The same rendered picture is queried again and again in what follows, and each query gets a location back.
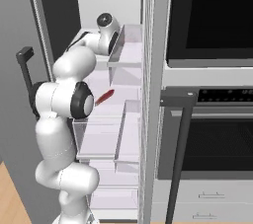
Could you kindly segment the clear fridge door bin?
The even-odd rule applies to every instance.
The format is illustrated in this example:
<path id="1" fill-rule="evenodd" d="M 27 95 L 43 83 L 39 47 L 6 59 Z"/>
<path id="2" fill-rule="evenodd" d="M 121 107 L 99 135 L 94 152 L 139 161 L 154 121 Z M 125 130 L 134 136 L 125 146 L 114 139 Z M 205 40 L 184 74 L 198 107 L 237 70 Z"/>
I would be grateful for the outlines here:
<path id="1" fill-rule="evenodd" d="M 142 26 L 123 25 L 107 66 L 111 86 L 140 86 Z"/>
<path id="2" fill-rule="evenodd" d="M 91 195 L 92 209 L 137 209 L 137 187 L 98 187 Z"/>
<path id="3" fill-rule="evenodd" d="M 140 101 L 99 105 L 88 118 L 74 119 L 72 125 L 79 160 L 138 163 Z"/>

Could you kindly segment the black built-in microwave oven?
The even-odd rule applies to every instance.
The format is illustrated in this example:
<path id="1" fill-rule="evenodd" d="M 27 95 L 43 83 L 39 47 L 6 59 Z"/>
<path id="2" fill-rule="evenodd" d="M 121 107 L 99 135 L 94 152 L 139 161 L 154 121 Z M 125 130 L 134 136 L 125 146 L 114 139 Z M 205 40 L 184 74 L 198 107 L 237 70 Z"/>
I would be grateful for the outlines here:
<path id="1" fill-rule="evenodd" d="M 170 67 L 253 67 L 253 0 L 171 0 Z"/>

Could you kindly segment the grey drawer front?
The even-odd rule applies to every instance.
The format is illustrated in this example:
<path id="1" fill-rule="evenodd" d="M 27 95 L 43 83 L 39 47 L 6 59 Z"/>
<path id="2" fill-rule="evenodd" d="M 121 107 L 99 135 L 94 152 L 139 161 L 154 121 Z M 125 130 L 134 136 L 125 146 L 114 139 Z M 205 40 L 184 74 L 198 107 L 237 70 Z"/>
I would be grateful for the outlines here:
<path id="1" fill-rule="evenodd" d="M 197 212 L 217 216 L 217 219 L 193 219 Z M 177 203 L 173 220 L 175 222 L 253 222 L 253 204 L 248 203 Z"/>
<path id="2" fill-rule="evenodd" d="M 224 193 L 225 198 L 205 199 L 199 194 Z M 249 203 L 253 204 L 253 181 L 248 180 L 180 180 L 177 203 Z"/>

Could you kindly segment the grey fridge body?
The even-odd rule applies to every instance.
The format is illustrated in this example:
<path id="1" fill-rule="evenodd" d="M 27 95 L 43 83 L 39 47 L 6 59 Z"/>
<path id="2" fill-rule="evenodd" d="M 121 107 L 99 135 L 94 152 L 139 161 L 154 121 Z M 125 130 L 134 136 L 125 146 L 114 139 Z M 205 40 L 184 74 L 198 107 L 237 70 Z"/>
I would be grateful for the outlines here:
<path id="1" fill-rule="evenodd" d="M 99 31 L 97 18 L 101 14 L 109 13 L 114 16 L 119 22 L 120 31 L 123 25 L 141 25 L 141 0 L 31 0 L 31 3 L 35 9 L 46 70 L 49 74 L 48 80 L 43 83 L 55 80 L 52 71 L 53 64 L 68 46 L 86 32 L 96 34 Z M 141 85 L 110 85 L 107 66 L 109 57 L 110 54 L 97 55 L 94 71 L 84 79 L 94 98 L 99 99 L 104 93 L 114 89 L 114 94 L 100 105 L 119 105 L 126 100 L 140 101 Z M 77 158 L 78 149 L 72 125 L 74 119 L 70 118 L 67 125 L 76 147 L 75 161 L 89 165 L 98 171 L 100 177 L 98 187 L 127 186 L 137 187 L 139 191 L 139 160 L 137 164 L 129 164 L 116 163 L 113 160 L 79 160 Z M 137 209 L 92 209 L 91 195 L 87 196 L 89 207 L 100 223 L 103 221 L 128 222 L 137 219 L 138 207 Z"/>

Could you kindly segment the grey fridge door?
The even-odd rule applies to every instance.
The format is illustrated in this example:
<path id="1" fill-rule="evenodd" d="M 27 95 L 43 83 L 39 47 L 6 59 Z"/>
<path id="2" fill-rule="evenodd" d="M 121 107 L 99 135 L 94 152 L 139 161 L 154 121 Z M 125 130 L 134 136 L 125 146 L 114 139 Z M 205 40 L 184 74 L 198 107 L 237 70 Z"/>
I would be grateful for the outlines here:
<path id="1" fill-rule="evenodd" d="M 35 135 L 36 119 L 16 53 L 31 46 L 33 81 L 47 78 L 30 0 L 0 0 L 0 154 L 32 224 L 51 224 L 57 193 L 39 185 L 35 170 L 42 160 Z"/>
<path id="2" fill-rule="evenodd" d="M 143 0 L 138 224 L 150 224 L 169 0 Z"/>

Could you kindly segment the red raw steak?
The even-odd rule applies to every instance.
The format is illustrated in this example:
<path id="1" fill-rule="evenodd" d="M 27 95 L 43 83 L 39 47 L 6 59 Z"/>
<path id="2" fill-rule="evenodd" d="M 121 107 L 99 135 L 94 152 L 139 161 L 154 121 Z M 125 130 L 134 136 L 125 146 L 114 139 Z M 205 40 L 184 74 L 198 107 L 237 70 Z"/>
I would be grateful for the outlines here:
<path id="1" fill-rule="evenodd" d="M 111 89 L 108 92 L 104 93 L 96 102 L 95 102 L 95 106 L 98 106 L 99 104 L 101 104 L 102 102 L 104 102 L 105 100 L 107 100 L 109 97 L 111 97 L 114 94 L 115 90 Z"/>

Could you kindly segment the black and silver oven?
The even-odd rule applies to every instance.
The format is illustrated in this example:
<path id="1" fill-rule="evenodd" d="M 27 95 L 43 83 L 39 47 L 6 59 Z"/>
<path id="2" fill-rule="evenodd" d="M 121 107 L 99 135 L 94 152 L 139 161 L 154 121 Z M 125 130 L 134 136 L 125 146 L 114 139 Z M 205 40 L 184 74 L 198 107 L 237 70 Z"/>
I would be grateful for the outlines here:
<path id="1" fill-rule="evenodd" d="M 193 112 L 253 113 L 253 88 L 168 87 L 197 94 Z M 181 117 L 164 108 L 157 178 L 170 180 Z M 253 118 L 191 118 L 183 180 L 253 180 Z"/>

